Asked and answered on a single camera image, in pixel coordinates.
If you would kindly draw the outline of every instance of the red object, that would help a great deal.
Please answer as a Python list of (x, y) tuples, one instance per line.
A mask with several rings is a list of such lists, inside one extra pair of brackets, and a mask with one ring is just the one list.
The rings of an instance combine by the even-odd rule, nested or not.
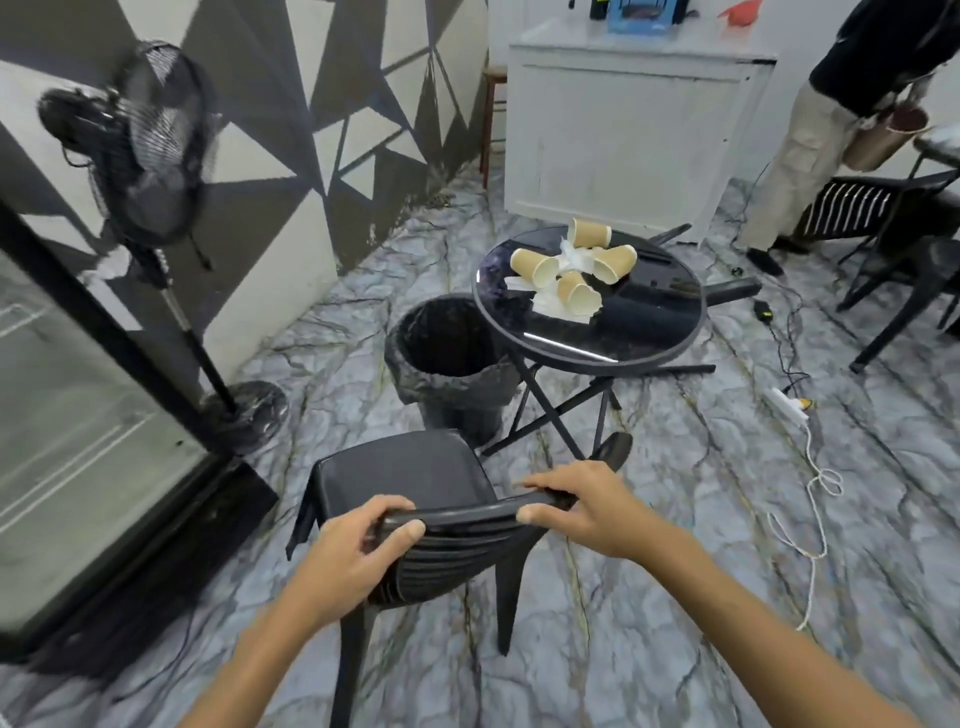
[(717, 17), (726, 17), (727, 25), (739, 28), (749, 28), (760, 17), (760, 3), (763, 0), (744, 0), (742, 3), (730, 6)]

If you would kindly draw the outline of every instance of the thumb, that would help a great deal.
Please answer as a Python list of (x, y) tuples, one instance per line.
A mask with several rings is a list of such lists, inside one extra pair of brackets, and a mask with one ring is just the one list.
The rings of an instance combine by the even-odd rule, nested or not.
[(516, 512), (516, 519), (521, 523), (560, 531), (565, 536), (572, 536), (582, 530), (582, 522), (577, 514), (541, 503), (523, 506)]
[(423, 521), (407, 522), (370, 553), (367, 560), (382, 573), (409, 551), (413, 544), (423, 538), (424, 533), (426, 533), (426, 524)]

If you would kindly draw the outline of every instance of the floor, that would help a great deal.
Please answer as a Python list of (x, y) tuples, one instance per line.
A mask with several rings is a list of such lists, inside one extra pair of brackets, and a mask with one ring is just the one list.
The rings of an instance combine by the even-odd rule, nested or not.
[[(475, 170), (448, 190), (453, 207), (421, 211), (327, 300), (308, 311), (244, 371), (280, 383), (294, 413), (256, 467), (282, 493), (263, 533), (237, 555), (204, 602), (105, 692), (81, 681), (7, 673), (0, 706), (18, 728), (167, 728), (176, 724), (241, 631), (276, 596), (287, 563), (294, 508), (308, 469), (336, 450), (421, 427), (396, 398), (383, 365), (384, 334), (417, 302), (467, 290), (495, 242), (534, 227), (504, 211), (497, 177), (485, 194)], [(731, 246), (744, 195), (728, 190), (699, 250), (674, 246), (704, 280), (745, 265)], [(960, 344), (935, 331), (928, 311), (872, 365), (847, 365), (893, 315), (902, 291), (834, 312), (850, 268), (849, 248), (790, 258), (782, 283), (761, 297), (786, 340), (792, 367), (811, 379), (814, 451), (846, 480), (842, 498), (818, 496), (830, 551), (817, 578), (810, 632), (844, 664), (931, 728), (960, 723)], [(786, 358), (791, 348), (783, 347)], [(624, 474), (638, 496), (690, 528), (723, 568), (783, 619), (800, 620), (806, 561), (773, 538), (767, 513), (807, 548), (817, 537), (804, 483), (803, 435), (760, 398), (786, 378), (771, 331), (748, 302), (710, 312), (685, 362), (717, 365), (712, 376), (621, 382), (616, 393), (636, 444)], [(553, 398), (583, 378), (541, 375)], [(587, 444), (597, 402), (564, 417)], [(504, 492), (523, 475), (570, 459), (552, 429), (488, 463)], [(354, 726), (754, 726), (762, 715), (693, 623), (645, 572), (549, 535), (530, 556), (513, 647), (494, 644), (489, 573), (463, 589), (381, 615), (368, 654)], [(324, 630), (302, 653), (261, 726), (323, 726), (337, 672), (339, 637)]]

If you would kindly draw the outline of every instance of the white wall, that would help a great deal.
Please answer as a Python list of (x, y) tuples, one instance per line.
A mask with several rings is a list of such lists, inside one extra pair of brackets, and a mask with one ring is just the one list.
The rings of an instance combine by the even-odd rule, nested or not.
[[(715, 17), (736, 0), (691, 0), (690, 8), (704, 18)], [(857, 0), (764, 0), (752, 33), (780, 53), (780, 61), (747, 131), (736, 176), (754, 180), (777, 153), (790, 118), (790, 109), (810, 70), (827, 52), (837, 29)], [(573, 12), (587, 13), (588, 0), (577, 0)], [(490, 0), (491, 62), (506, 62), (509, 40), (555, 14), (569, 12), (566, 0)], [(960, 122), (960, 60), (941, 72), (927, 98), (934, 123)], [(916, 159), (903, 149), (877, 173), (903, 177)], [(925, 170), (935, 170), (930, 162)]]

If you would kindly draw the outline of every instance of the table leg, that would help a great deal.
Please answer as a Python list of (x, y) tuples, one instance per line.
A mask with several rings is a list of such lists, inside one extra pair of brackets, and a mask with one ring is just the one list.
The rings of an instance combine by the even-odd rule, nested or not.
[(624, 376), (624, 379), (645, 379), (648, 376), (711, 375), (717, 371), (716, 364), (687, 364), (680, 367), (658, 367), (636, 376)]
[(600, 397), (600, 414), (597, 416), (597, 431), (593, 435), (593, 451), (600, 449), (603, 441), (603, 427), (607, 422), (607, 402), (610, 400), (611, 390), (605, 389)]
[[(575, 409), (579, 407), (585, 401), (592, 400), (598, 394), (603, 392), (604, 389), (610, 387), (612, 383), (613, 383), (613, 379), (610, 376), (601, 376), (595, 379), (590, 384), (590, 386), (587, 387), (587, 389), (583, 390), (582, 392), (578, 392), (569, 400), (565, 401), (563, 404), (558, 404), (556, 408), (557, 412), (561, 415), (565, 415), (571, 409)], [(513, 443), (518, 442), (519, 440), (522, 440), (531, 432), (536, 432), (537, 430), (539, 430), (541, 427), (543, 427), (549, 422), (552, 422), (549, 415), (540, 415), (530, 424), (524, 425), (523, 427), (518, 429), (516, 432), (511, 432), (509, 435), (507, 435), (507, 437), (503, 438), (503, 440), (493, 443), (492, 445), (488, 446), (486, 449), (482, 450), (480, 452), (480, 456), (490, 457), (491, 455), (500, 452), (501, 450), (503, 450), (504, 448), (507, 448)]]
[[(537, 372), (542, 367), (542, 364), (534, 364), (530, 367), (530, 374), (533, 376), (537, 375)], [(510, 434), (513, 435), (516, 432), (516, 429), (520, 425), (520, 418), (523, 417), (523, 410), (527, 406), (527, 400), (530, 398), (530, 387), (524, 387), (523, 397), (520, 398), (520, 406), (516, 409), (516, 414), (514, 415), (514, 423), (510, 425)]]
[(514, 366), (519, 370), (520, 376), (527, 382), (527, 388), (533, 392), (534, 397), (540, 403), (540, 406), (543, 407), (543, 412), (546, 413), (545, 416), (548, 417), (550, 422), (553, 423), (553, 426), (557, 428), (557, 431), (560, 433), (566, 446), (570, 448), (573, 456), (577, 458), (577, 460), (586, 460), (583, 451), (580, 450), (576, 440), (573, 439), (573, 435), (570, 434), (570, 431), (566, 428), (566, 425), (564, 425), (564, 421), (560, 419), (560, 413), (554, 408), (553, 404), (550, 403), (550, 400), (543, 390), (540, 389), (540, 385), (537, 384), (537, 378), (527, 369), (527, 365), (523, 362), (523, 357), (513, 349), (507, 349), (507, 355), (510, 357), (510, 360), (514, 362)]
[[(527, 367), (523, 361), (523, 357), (518, 353), (511, 349), (507, 349), (507, 354), (514, 362), (514, 366), (516, 366), (517, 370), (520, 372), (520, 376), (527, 384), (527, 391), (523, 393), (523, 398), (520, 400), (520, 408), (522, 409), (526, 405), (529, 393), (533, 393), (534, 399), (540, 403), (540, 406), (543, 407), (543, 411), (546, 414), (540, 415), (533, 422), (520, 427), (520, 413), (517, 412), (517, 414), (514, 416), (514, 423), (510, 428), (510, 433), (502, 440), (499, 440), (498, 442), (495, 442), (481, 450), (480, 456), (490, 457), (495, 455), (504, 448), (508, 448), (513, 443), (519, 442), (532, 432), (536, 432), (544, 425), (552, 423), (553, 426), (557, 428), (560, 436), (564, 439), (566, 446), (570, 448), (570, 451), (573, 453), (574, 457), (576, 457), (578, 460), (586, 459), (583, 455), (583, 451), (577, 446), (576, 441), (573, 439), (570, 431), (566, 428), (566, 425), (564, 425), (563, 421), (560, 419), (560, 416), (565, 415), (567, 412), (575, 409), (576, 407), (579, 407), (584, 402), (592, 400), (597, 395), (603, 395), (604, 399), (600, 404), (600, 418), (597, 422), (596, 434), (594, 435), (593, 449), (596, 450), (599, 447), (597, 438), (602, 439), (603, 425), (606, 421), (607, 406), (609, 405), (616, 410), (622, 409), (619, 400), (613, 393), (612, 387), (614, 377), (598, 376), (589, 384), (586, 389), (578, 392), (570, 399), (554, 407), (553, 404), (550, 403), (550, 400), (546, 397), (546, 394), (543, 392), (543, 390), (540, 389), (540, 386), (537, 384), (537, 380), (535, 379), (535, 374), (540, 369), (540, 365), (535, 364), (533, 367)], [(642, 375), (624, 378), (641, 379), (647, 376), (706, 375), (712, 374), (715, 371), (716, 365), (714, 364), (691, 364), (679, 367), (660, 367), (659, 369), (653, 369), (649, 372), (645, 372)]]

